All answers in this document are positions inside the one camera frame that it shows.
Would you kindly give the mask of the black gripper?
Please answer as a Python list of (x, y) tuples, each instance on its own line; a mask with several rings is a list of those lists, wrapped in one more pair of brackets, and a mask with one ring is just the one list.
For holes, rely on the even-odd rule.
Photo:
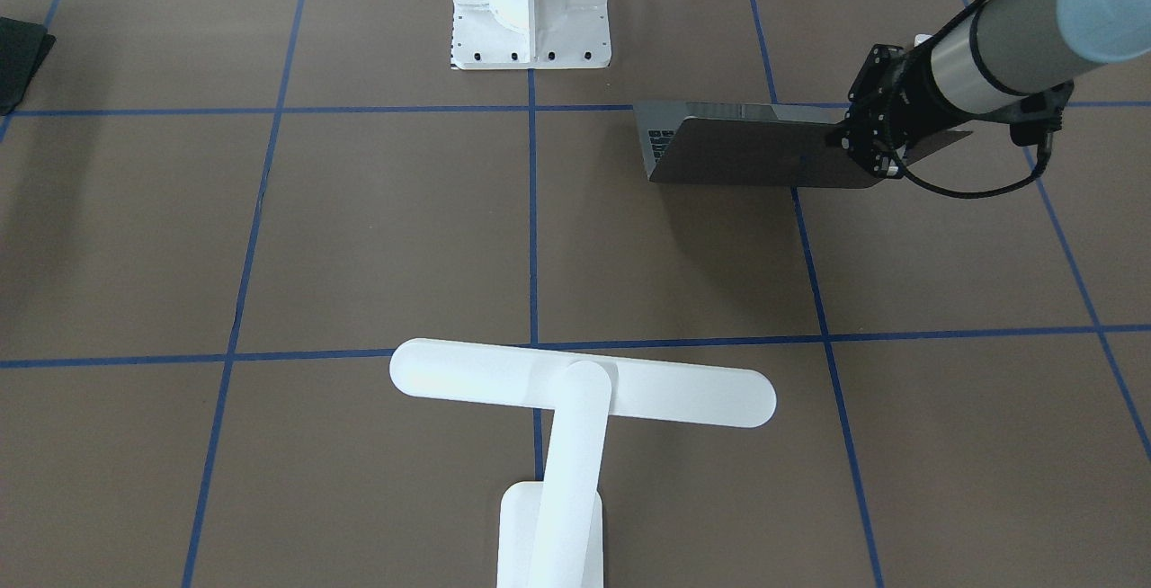
[(851, 94), (843, 119), (828, 130), (831, 180), (901, 180), (912, 140), (893, 125), (889, 94)]

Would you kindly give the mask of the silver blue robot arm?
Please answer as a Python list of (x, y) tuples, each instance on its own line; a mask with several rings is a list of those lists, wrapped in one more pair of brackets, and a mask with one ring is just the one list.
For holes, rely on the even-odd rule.
[(1003, 122), (1047, 170), (1074, 81), (1148, 54), (1148, 0), (974, 0), (916, 47), (875, 46), (828, 146), (876, 178), (971, 120)]

